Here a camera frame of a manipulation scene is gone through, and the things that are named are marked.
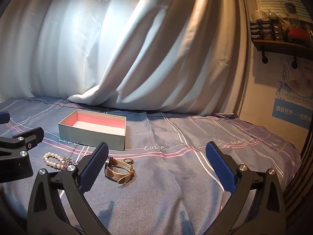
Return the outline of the beige strap wristwatch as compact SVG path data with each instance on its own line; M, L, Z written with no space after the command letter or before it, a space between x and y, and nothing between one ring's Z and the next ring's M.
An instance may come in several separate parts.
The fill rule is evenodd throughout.
M109 180L123 185L135 176L133 164L134 160L131 158L118 160L109 156L104 165L104 175Z

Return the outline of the grey box pink lining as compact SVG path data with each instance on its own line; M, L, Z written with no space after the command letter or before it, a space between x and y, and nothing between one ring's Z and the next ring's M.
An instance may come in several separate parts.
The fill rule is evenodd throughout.
M110 150L124 151L126 121L124 116L76 109L59 122L59 136L92 147L105 142Z

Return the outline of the blue plaid bedsheet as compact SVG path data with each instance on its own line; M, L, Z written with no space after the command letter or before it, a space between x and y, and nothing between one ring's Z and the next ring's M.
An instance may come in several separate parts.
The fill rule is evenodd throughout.
M46 166L46 153L80 161L93 147L64 140L58 131L59 122L77 109L126 117L125 148L109 154L119 160L133 159L134 178L119 185L100 173L85 194L112 234L203 234L230 196L206 159L208 142L253 171L274 169L282 188L301 165L294 145L238 118L134 112L48 97L1 103L1 111L11 116L8 124L1 125L1 136L43 128L43 141L30 151L34 172Z

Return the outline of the dark object on bed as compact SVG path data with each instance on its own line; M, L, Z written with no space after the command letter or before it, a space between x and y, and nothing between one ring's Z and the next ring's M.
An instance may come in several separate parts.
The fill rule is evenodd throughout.
M224 113L214 113L212 116L220 118L220 119L227 119L227 120L232 120L232 119L237 119L238 115L236 113L229 113L229 114L224 114Z

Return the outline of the white curtain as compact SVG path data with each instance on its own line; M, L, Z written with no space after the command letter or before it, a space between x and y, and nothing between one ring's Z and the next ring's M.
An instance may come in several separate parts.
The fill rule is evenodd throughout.
M1 101L236 112L244 0L1 0Z

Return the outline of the red box on shelf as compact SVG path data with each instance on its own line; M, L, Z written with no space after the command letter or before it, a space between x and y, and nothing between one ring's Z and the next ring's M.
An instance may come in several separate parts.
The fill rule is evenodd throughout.
M296 40L307 41L307 33L303 29L292 27L288 32L288 40L290 42L294 42Z

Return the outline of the blue white wall poster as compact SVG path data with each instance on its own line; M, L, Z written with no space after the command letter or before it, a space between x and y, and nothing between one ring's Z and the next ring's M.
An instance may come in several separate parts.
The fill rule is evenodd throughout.
M312 61L280 60L272 117L309 129L312 121Z

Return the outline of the dark wooden wall shelf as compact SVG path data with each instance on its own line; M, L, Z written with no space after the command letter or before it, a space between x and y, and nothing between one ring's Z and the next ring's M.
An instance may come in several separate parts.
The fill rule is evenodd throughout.
M312 48L303 45L283 41L257 39L252 40L252 43L256 49L262 53L262 62L264 64L268 63L268 58L265 55L266 52L293 56L293 61L291 63L293 69L298 68L297 58L303 58L309 61L312 61L313 58Z

